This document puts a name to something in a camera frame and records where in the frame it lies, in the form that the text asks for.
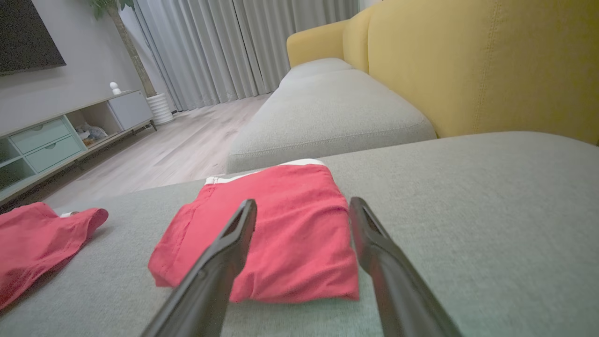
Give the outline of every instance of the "wooden floor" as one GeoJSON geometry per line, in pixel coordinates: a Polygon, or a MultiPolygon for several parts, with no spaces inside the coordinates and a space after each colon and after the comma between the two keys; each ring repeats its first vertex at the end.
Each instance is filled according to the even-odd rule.
{"type": "Polygon", "coordinates": [[[269,95],[176,114],[174,122],[115,142],[25,195],[19,204],[52,208],[225,173],[226,155],[239,130],[269,95]]]}

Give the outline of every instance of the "sofa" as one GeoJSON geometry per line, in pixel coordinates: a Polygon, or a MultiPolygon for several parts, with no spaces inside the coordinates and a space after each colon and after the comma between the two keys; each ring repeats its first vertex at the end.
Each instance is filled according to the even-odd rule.
{"type": "MultiPolygon", "coordinates": [[[[591,2],[385,0],[348,22],[300,32],[289,39],[293,69],[248,127],[262,134],[240,135],[229,171],[318,157],[348,199],[368,202],[464,336],[595,335],[599,148],[589,143],[598,136],[590,93],[599,77],[581,73],[596,74],[596,13],[591,2]],[[573,23],[576,16],[585,20],[573,23]],[[528,40],[532,49],[527,34],[538,38],[528,40]],[[556,46],[572,48],[547,55],[556,46]],[[566,69],[577,51],[587,63],[566,69]],[[519,58],[524,64],[510,63],[519,58]],[[515,80],[517,72],[526,76],[515,80]],[[337,86],[360,94],[344,83],[368,84],[360,97],[376,97],[376,109],[351,110],[360,100],[332,97],[337,86]],[[297,118],[282,109],[286,100],[297,118]],[[343,107],[331,116],[304,111],[331,100],[343,107]]],[[[139,335],[170,294],[155,287],[150,254],[203,184],[57,209],[103,207],[110,216],[60,272],[0,312],[0,336],[139,335]]],[[[359,302],[232,303],[222,336],[379,336],[362,269],[359,286],[359,302]]]]}
{"type": "Polygon", "coordinates": [[[597,144],[597,2],[385,0],[293,34],[228,173],[497,131],[597,144]]]}

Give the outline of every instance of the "gray cabinet door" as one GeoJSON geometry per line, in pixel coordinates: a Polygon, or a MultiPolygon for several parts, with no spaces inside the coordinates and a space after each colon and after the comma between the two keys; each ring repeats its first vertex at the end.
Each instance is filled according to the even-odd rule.
{"type": "Polygon", "coordinates": [[[152,119],[152,111],[141,91],[131,92],[108,101],[123,130],[152,119]]]}

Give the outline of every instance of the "ribbed white pot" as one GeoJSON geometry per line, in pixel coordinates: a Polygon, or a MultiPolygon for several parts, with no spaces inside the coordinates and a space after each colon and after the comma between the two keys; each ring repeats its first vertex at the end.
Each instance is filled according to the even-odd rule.
{"type": "Polygon", "coordinates": [[[162,125],[175,120],[173,114],[168,108],[167,96],[165,94],[157,94],[156,96],[146,98],[150,110],[154,114],[154,124],[162,125]]]}

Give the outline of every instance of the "plant trunk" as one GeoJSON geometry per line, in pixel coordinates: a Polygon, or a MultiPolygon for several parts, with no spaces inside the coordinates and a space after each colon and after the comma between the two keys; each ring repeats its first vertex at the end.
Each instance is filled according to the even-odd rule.
{"type": "Polygon", "coordinates": [[[108,8],[106,8],[106,12],[112,18],[116,29],[119,31],[120,38],[123,40],[125,48],[131,57],[131,61],[133,61],[135,70],[137,70],[137,74],[140,76],[141,84],[143,84],[144,91],[146,92],[146,97],[156,96],[156,90],[154,90],[154,86],[150,81],[150,77],[144,68],[144,64],[141,63],[140,56],[137,53],[137,49],[135,49],[135,46],[133,45],[133,41],[131,41],[131,37],[129,37],[129,32],[125,27],[123,20],[120,18],[119,9],[116,6],[108,6],[108,8]]]}

